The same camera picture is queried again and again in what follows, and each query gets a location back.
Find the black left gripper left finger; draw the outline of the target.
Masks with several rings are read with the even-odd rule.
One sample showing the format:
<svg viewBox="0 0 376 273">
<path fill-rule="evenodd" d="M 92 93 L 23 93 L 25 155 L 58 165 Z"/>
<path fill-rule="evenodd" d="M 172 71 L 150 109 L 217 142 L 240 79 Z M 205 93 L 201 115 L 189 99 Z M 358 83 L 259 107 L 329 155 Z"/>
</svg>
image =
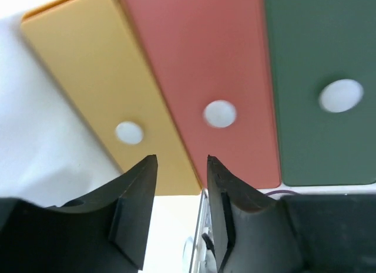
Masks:
<svg viewBox="0 0 376 273">
<path fill-rule="evenodd" d="M 2 272 L 138 272 L 158 162 L 146 156 L 105 185 L 57 207 L 1 199 Z"/>
</svg>

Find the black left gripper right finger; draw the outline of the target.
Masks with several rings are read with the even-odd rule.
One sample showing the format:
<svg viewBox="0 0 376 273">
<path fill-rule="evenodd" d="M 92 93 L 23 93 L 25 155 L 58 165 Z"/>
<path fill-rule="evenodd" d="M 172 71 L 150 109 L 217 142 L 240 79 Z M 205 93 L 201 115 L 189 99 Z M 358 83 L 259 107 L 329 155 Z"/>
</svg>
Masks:
<svg viewBox="0 0 376 273">
<path fill-rule="evenodd" d="M 207 158 L 218 272 L 374 272 L 374 194 L 273 199 Z"/>
</svg>

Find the red drawer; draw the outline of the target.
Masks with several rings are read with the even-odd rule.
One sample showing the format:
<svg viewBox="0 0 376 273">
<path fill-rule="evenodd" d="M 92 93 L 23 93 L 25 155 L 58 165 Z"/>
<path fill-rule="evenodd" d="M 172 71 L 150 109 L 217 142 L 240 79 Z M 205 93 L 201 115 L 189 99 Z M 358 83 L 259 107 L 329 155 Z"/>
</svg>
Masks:
<svg viewBox="0 0 376 273">
<path fill-rule="evenodd" d="M 280 185 L 263 0 L 122 0 L 202 181 Z"/>
</svg>

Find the yellow drawer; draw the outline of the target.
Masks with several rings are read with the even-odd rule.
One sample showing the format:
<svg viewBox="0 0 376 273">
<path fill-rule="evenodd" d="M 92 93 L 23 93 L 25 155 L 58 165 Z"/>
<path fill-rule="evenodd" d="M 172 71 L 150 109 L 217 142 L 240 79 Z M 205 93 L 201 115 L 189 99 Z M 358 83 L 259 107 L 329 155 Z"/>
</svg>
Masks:
<svg viewBox="0 0 376 273">
<path fill-rule="evenodd" d="M 201 191 L 119 0 L 57 0 L 27 12 L 21 31 L 120 170 L 154 154 L 157 195 Z"/>
</svg>

